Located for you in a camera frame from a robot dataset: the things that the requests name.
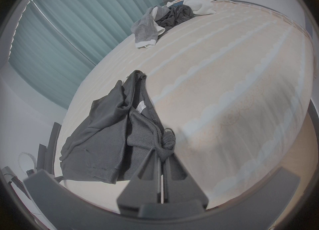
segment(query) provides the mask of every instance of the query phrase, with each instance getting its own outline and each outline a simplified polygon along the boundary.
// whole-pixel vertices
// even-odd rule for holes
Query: bed
[[[175,152],[209,198],[209,208],[264,178],[292,146],[304,121],[316,57],[309,34],[272,10],[227,0],[216,14],[195,17],[165,33],[152,48],[136,49],[134,35],[111,51],[78,88],[63,121],[54,161],[88,116],[93,100],[135,69]],[[99,207],[119,212],[117,184],[64,180],[60,184]]]

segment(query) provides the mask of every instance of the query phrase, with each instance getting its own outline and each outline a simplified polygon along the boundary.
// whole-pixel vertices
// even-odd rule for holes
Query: beige bed sheet
[[[60,151],[86,118],[93,100],[135,69],[164,125],[176,133],[175,152],[209,197],[209,208],[261,180],[295,140],[312,91],[313,45],[299,25],[271,10],[216,1],[216,14],[180,24],[149,49],[133,35],[110,52],[78,88],[62,124]],[[127,182],[66,180],[70,191],[118,211]]]

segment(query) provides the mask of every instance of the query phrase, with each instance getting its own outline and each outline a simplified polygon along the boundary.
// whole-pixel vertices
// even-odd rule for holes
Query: bed sheet
[[[316,57],[309,34],[263,7],[215,1],[216,14],[195,17],[149,49],[127,37],[86,77],[63,121],[54,172],[61,175],[65,140],[93,100],[146,73],[146,88],[175,152],[209,198],[208,208],[242,194],[265,177],[293,144],[305,118]],[[83,199],[118,212],[116,185],[65,180]]]

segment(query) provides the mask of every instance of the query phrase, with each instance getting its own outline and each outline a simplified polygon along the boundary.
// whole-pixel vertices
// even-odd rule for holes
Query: curtain
[[[10,64],[68,108],[87,74],[162,0],[31,0],[14,35]]]

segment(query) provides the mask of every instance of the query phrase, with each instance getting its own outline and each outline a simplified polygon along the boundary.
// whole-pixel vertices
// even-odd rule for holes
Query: dark gray garment
[[[173,153],[172,137],[164,132],[145,81],[146,75],[136,70],[123,85],[117,81],[107,96],[92,103],[89,116],[62,147],[65,179],[114,184],[129,180],[151,148],[163,161]],[[139,113],[141,101],[146,108]]]
[[[187,5],[180,5],[179,2],[170,6],[169,10],[165,16],[156,20],[159,26],[165,28],[165,32],[194,17],[192,9]]]
[[[169,12],[169,9],[166,5],[164,7],[157,7],[158,10],[155,17],[155,21],[161,19]],[[151,15],[153,8],[154,7],[150,7],[149,9],[147,9],[146,13],[142,16],[142,18],[139,19],[137,22],[133,23],[131,27],[131,32],[135,35],[135,44],[142,41],[157,41],[157,30],[154,27],[154,20]]]

